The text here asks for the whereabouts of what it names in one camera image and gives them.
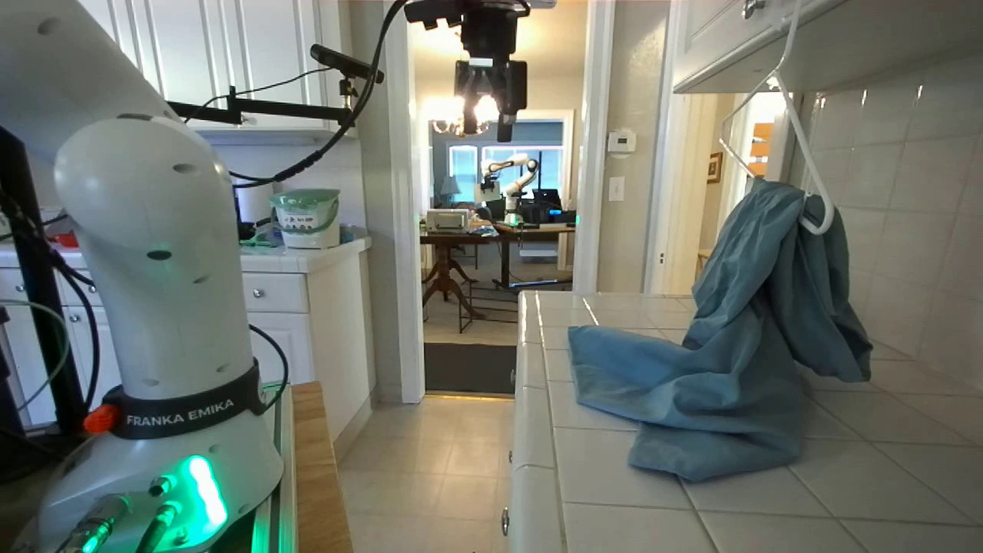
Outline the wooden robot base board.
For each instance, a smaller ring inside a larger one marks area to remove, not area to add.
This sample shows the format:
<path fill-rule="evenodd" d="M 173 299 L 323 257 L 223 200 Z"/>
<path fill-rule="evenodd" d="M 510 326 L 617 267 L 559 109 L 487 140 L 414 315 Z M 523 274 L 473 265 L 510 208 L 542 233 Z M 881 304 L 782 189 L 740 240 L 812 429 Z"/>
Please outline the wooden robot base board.
<path fill-rule="evenodd" d="M 354 553 L 336 442 L 316 385 L 291 386 L 298 553 Z"/>

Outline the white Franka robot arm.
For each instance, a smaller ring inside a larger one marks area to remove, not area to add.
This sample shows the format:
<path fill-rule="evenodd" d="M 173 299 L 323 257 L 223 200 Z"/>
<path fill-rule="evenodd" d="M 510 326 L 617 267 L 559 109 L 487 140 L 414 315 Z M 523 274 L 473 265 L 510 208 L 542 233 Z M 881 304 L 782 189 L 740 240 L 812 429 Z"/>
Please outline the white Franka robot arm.
<path fill-rule="evenodd" d="M 76 0 L 0 0 L 0 127 L 53 164 L 121 386 L 35 553 L 203 553 L 283 480 L 227 172 Z"/>

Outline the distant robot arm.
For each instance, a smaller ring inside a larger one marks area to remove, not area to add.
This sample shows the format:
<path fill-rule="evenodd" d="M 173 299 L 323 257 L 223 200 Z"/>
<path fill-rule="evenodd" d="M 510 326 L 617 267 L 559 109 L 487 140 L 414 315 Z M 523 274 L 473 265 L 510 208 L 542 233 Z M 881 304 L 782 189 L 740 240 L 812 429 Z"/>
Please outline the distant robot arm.
<path fill-rule="evenodd" d="M 528 65 L 517 62 L 517 28 L 531 11 L 528 0 L 413 0 L 408 23 L 458 32 L 464 59 L 455 62 L 452 120 L 433 120 L 437 135 L 473 139 L 496 129 L 513 139 L 517 115 L 528 109 Z"/>

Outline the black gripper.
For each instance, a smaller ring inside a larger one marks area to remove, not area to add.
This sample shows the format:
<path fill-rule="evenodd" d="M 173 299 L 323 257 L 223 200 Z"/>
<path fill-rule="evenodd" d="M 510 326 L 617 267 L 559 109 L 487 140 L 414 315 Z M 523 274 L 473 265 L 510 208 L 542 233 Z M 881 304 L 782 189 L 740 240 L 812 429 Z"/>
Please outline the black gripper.
<path fill-rule="evenodd" d="M 433 32 L 440 23 L 462 32 L 464 62 L 455 65 L 455 91 L 464 98 L 464 133 L 479 133 L 475 105 L 497 105 L 496 133 L 513 139 L 517 115 L 528 109 L 528 65 L 517 62 L 517 32 L 528 0 L 408 0 L 406 19 Z"/>

